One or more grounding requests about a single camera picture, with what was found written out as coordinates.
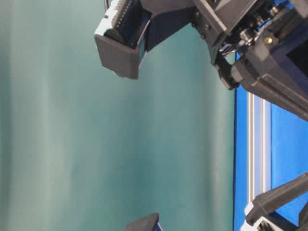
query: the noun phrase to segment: cable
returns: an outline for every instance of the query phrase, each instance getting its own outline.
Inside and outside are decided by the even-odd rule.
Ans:
[[[109,0],[105,0],[105,11],[107,11],[107,9],[109,8]]]

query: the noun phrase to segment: screw head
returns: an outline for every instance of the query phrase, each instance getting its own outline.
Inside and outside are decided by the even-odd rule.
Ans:
[[[268,45],[272,44],[273,41],[274,41],[274,40],[273,40],[271,37],[266,37],[266,38],[264,39],[264,42],[265,42],[266,44],[268,44]]]

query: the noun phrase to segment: teal fabric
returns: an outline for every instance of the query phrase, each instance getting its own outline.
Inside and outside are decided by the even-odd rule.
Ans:
[[[232,229],[234,95],[191,26],[133,81],[101,67],[102,0],[0,11],[0,230]]]

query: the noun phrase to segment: blue panel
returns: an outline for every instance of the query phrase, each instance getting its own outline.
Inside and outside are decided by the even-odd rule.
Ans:
[[[272,187],[280,186],[308,171],[308,122],[272,106]],[[298,223],[298,213],[308,201],[308,194],[278,210]]]
[[[236,155],[234,159],[234,231],[238,231],[245,219],[247,205],[247,92],[236,90]]]

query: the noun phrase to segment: robotic arm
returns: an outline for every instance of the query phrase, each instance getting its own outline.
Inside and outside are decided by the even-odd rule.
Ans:
[[[191,23],[228,89],[241,84],[308,120],[307,17],[308,0],[112,0],[95,41],[103,66],[137,79],[146,53]]]

